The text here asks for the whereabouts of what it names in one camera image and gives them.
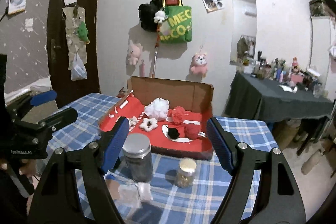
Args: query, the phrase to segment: black bag on cabinet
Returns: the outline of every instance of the black bag on cabinet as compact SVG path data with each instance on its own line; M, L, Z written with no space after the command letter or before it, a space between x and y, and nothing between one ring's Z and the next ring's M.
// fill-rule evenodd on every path
M139 6L139 18L141 21L141 28L156 32L158 24L154 22L155 13L162 8L162 0L152 0L151 3L141 4Z

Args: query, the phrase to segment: red yarn ball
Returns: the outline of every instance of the red yarn ball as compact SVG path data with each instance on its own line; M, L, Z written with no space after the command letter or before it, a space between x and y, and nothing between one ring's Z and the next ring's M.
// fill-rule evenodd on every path
M196 140L198 138L198 133L200 132L200 127L194 123L189 123L185 125L184 132L188 139Z
M185 109L181 106L175 107L171 111L171 117L173 118L173 124L180 125L184 121Z

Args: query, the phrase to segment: table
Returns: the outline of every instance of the table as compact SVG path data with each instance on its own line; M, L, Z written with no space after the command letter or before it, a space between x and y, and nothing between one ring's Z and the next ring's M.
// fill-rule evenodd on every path
M48 158L38 167L42 170L53 151L64 147L66 151L81 149L89 142L98 139L100 129L97 121L113 106L119 98L92 93L80 98L68 106L78 112L75 123L55 132L48 143ZM252 148L270 151L277 144L264 122L235 118L216 117L226 131L230 131L238 141L248 143ZM122 162L113 173L106 178L115 179L120 184L132 182L129 170ZM153 201L142 203L142 208L134 209L119 204L116 206L124 219L135 223L210 223L221 204L231 176L223 170L214 153L210 161L197 160L197 172L194 184L189 188L178 188L173 184L176 168L180 159L164 155L152 154L154 177L151 180ZM91 209L86 197L82 174L76 170L78 192L85 216L92 218ZM260 171L254 173L249 199L242 218L251 215L256 198Z
M333 103L315 98L312 92L283 91L278 81L259 80L236 72L231 83L230 98L225 113L241 119L280 122L286 119L331 119Z

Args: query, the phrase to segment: white cabinet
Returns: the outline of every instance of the white cabinet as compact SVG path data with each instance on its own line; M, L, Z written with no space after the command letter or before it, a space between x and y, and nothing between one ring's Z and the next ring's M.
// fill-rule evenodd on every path
M312 17L311 66L321 74L320 81L328 91L332 102L336 96L336 62L330 57L329 49L336 44L336 29L328 16Z

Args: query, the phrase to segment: open box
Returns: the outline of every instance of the open box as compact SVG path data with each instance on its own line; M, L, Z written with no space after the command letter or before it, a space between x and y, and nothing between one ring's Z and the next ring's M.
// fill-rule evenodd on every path
M99 120L98 124L102 131L109 131L114 126L120 116L138 119L136 126L130 128L130 134L142 133L151 142L152 152L175 156L191 157L198 160L210 160L213 148L208 138L197 138L196 140L180 143L167 138L162 132L164 124L171 123L158 122L158 127L150 132L139 129L142 118L146 117L144 107L153 102L156 98L169 101L169 108L181 106L189 114L188 120L198 121L199 130L206 133L206 122L212 117L212 96L213 86L205 83L195 83L180 80L157 79L147 77L132 76L127 81L128 93L119 100L110 110Z

